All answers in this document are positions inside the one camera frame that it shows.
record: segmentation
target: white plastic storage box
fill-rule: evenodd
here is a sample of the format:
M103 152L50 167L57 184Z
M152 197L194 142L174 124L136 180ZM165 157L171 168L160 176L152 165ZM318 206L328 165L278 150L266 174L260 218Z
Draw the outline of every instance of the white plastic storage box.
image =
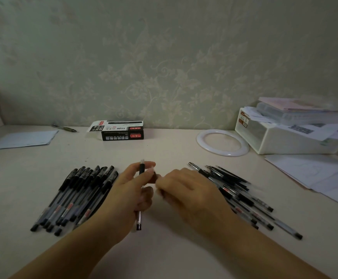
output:
M263 102L257 104L257 110L284 125L338 123L338 112L282 111Z
M277 128L274 123L252 121L248 117L241 108L235 130L259 155L335 154L338 151L336 139L318 141Z

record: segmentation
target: right hand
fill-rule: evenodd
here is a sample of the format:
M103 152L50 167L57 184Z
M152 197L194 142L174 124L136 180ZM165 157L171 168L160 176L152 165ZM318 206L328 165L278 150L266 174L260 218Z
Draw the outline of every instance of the right hand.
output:
M186 223L213 242L239 221L216 185L197 171L175 169L159 177L156 188Z

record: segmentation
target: floral wallpaper pattern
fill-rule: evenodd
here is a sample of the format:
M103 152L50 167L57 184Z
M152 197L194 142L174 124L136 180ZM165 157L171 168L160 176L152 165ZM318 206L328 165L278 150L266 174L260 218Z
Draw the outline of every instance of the floral wallpaper pattern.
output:
M0 0L7 124L232 129L302 94L338 98L338 0Z

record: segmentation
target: desk surface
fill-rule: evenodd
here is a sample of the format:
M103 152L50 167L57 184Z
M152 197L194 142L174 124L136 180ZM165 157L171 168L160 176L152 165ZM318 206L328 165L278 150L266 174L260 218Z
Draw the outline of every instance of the desk surface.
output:
M6 278L59 238L30 227L48 205L71 169L114 165L118 171L144 158L162 175L189 161L220 165L255 184L253 194L274 214L303 235L298 241L276 227L260 231L298 257L338 278L338 203L297 185L253 150L242 157L209 153L195 142L198 130L145 129L145 140L103 142L59 131L50 145L0 150L0 278ZM47 126L3 126L6 133L54 130ZM237 148L233 138L208 137L218 148ZM143 214L143 230L130 233L97 265L91 278L245 278L218 248L183 224L155 196Z

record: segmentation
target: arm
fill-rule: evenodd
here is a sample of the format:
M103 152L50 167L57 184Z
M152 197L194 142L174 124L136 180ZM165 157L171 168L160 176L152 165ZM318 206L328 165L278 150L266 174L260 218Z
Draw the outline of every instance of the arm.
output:
M145 162L146 168L155 166ZM11 279L88 278L96 264L131 230L135 211L152 204L153 169L138 177L139 163L131 164L116 180L100 209L83 225L14 274Z
M328 278L239 219L216 186L198 172L174 170L159 178L156 187L184 221L256 278Z

